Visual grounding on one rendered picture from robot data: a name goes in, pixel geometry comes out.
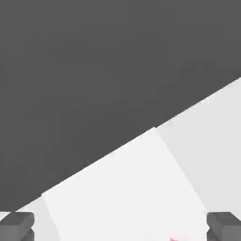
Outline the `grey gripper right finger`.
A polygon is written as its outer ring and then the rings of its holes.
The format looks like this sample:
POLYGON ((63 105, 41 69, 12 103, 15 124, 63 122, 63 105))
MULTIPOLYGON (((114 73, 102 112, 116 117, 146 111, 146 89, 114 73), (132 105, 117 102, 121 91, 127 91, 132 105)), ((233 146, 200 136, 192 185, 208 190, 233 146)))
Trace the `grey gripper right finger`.
POLYGON ((241 241, 241 220, 231 212, 209 212, 207 241, 241 241))

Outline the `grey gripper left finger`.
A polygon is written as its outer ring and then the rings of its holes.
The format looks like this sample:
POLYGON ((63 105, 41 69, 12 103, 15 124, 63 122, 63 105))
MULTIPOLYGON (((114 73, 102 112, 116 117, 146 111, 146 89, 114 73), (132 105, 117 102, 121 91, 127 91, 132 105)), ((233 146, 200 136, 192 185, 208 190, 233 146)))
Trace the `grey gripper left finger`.
POLYGON ((0 241, 34 241, 32 212, 11 212, 0 221, 0 241))

